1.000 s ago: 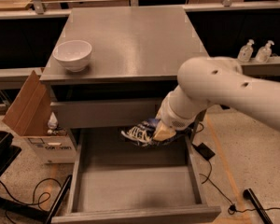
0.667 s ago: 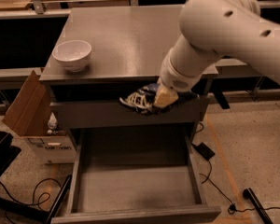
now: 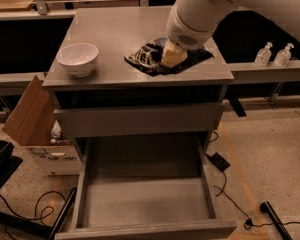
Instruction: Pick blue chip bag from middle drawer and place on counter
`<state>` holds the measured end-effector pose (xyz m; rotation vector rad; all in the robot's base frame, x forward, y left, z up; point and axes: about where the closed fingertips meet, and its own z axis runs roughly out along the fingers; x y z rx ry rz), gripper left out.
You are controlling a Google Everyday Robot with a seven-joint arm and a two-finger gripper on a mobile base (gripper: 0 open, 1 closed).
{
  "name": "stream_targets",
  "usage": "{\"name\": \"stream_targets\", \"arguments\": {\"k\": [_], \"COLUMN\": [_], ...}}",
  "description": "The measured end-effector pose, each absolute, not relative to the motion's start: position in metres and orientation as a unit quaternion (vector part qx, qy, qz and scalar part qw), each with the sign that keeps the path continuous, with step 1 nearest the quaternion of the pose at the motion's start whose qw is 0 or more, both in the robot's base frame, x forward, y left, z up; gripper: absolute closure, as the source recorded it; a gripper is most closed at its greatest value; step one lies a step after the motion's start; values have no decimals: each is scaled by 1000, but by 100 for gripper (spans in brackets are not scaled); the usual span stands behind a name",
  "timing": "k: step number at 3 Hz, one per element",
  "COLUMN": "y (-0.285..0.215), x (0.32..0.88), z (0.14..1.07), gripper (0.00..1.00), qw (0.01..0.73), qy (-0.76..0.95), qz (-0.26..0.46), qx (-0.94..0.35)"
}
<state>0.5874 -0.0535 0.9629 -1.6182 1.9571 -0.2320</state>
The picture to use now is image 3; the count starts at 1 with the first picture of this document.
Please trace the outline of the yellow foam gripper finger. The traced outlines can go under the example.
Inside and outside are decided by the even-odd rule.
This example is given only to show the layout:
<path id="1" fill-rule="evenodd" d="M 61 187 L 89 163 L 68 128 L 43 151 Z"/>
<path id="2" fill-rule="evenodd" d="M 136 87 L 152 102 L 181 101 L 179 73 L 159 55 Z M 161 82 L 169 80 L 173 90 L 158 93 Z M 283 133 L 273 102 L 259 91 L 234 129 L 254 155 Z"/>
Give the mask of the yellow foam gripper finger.
<path id="1" fill-rule="evenodd" d="M 167 40 L 162 53 L 161 64 L 172 68 L 185 61 L 188 57 L 187 51 Z"/>

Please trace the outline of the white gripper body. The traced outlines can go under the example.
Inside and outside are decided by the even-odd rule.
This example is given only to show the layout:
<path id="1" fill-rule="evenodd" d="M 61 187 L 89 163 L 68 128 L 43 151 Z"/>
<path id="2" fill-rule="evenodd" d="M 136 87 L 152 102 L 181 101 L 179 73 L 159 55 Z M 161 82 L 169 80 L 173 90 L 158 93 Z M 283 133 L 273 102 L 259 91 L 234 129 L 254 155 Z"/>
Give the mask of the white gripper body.
<path id="1" fill-rule="evenodd" d="M 174 5 L 167 22 L 167 37 L 184 50 L 199 49 L 212 35 L 216 23 L 199 7 Z"/>

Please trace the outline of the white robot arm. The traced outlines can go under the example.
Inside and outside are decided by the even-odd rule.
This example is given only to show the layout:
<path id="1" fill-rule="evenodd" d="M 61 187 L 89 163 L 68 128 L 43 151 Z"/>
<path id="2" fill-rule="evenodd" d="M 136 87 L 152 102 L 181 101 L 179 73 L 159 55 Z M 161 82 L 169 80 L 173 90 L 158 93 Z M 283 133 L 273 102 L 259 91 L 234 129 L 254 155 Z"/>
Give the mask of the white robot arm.
<path id="1" fill-rule="evenodd" d="M 202 46 L 218 24 L 239 8 L 261 14 L 300 41 L 300 0 L 176 0 L 167 21 L 161 63 L 173 67 L 185 61 L 189 50 Z"/>

